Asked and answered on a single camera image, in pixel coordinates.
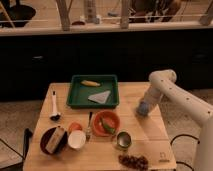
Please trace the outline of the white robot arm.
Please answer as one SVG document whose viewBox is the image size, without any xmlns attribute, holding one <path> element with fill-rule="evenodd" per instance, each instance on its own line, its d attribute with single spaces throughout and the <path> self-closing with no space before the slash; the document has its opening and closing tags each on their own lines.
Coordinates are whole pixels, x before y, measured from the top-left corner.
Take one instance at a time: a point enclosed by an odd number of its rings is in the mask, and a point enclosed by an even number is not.
<svg viewBox="0 0 213 171">
<path fill-rule="evenodd" d="M 175 84 L 174 70 L 154 71 L 149 75 L 150 87 L 142 97 L 137 112 L 147 116 L 163 95 L 186 110 L 201 127 L 194 159 L 194 171 L 213 171 L 213 105 Z"/>
</svg>

